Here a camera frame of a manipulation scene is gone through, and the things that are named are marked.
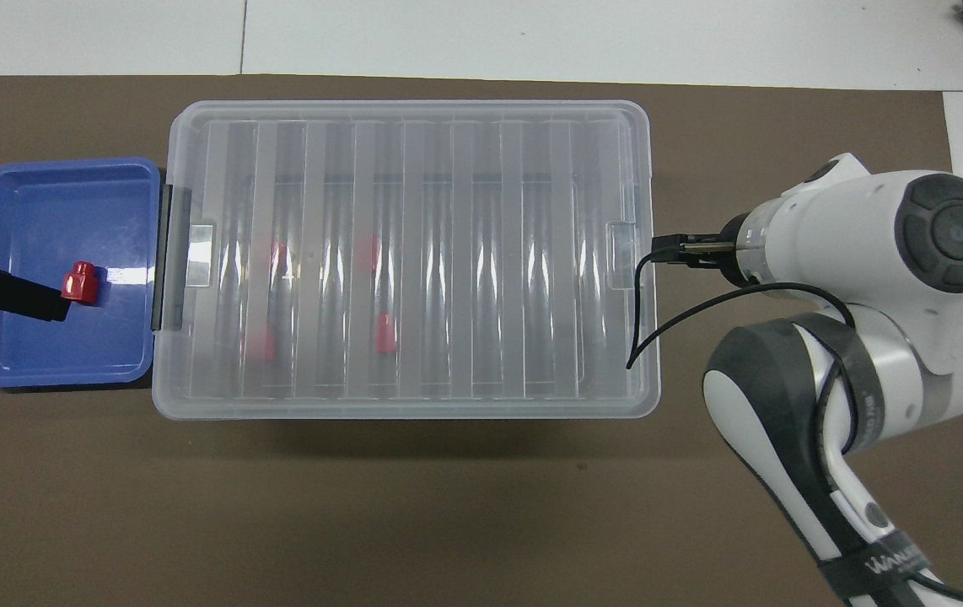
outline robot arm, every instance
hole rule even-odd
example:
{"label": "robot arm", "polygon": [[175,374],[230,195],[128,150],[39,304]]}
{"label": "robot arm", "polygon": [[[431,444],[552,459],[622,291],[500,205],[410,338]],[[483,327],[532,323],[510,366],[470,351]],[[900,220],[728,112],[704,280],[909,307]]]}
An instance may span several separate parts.
{"label": "robot arm", "polygon": [[736,328],[702,380],[722,437],[837,596],[854,606],[963,604],[843,458],[963,412],[963,180],[871,175],[843,154],[721,234],[685,237],[652,261],[716,266],[739,287],[814,285],[852,316],[855,326],[827,308]]}

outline circular button pad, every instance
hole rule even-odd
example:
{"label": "circular button pad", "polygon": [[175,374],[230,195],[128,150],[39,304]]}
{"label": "circular button pad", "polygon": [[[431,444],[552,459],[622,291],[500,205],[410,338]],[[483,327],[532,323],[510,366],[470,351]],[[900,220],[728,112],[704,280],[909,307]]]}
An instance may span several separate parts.
{"label": "circular button pad", "polygon": [[894,238],[913,276],[938,291],[963,293],[963,179],[936,173],[911,181]]}

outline brown mat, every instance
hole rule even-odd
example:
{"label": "brown mat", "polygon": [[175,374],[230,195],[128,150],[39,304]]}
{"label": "brown mat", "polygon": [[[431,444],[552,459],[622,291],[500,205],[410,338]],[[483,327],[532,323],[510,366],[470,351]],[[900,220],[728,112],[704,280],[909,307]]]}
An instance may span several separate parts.
{"label": "brown mat", "polygon": [[[713,231],[842,151],[950,168],[937,93],[316,77],[0,78],[0,164],[145,155],[198,99],[632,99],[655,223]],[[660,316],[727,291],[659,270]],[[169,422],[147,389],[0,391],[0,604],[836,604],[702,406],[748,298],[667,335],[635,422]],[[963,418],[854,462],[963,588]]]}

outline transparent storage container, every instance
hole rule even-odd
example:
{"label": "transparent storage container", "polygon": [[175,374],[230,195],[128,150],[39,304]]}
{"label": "transparent storage container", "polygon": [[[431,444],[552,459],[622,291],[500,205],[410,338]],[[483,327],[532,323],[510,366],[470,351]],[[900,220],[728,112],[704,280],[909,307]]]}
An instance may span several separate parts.
{"label": "transparent storage container", "polygon": [[[631,101],[200,101],[170,128],[168,417],[627,418]],[[654,325],[644,274],[643,328]]]}

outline blue plastic tray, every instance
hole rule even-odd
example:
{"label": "blue plastic tray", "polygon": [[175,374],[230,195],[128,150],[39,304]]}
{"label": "blue plastic tray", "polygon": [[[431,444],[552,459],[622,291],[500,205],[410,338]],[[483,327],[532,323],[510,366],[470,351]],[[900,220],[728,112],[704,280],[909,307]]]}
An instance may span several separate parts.
{"label": "blue plastic tray", "polygon": [[74,261],[99,268],[95,306],[64,322],[0,312],[0,388],[120,384],[153,356],[160,172],[146,158],[0,166],[0,268],[61,288]]}

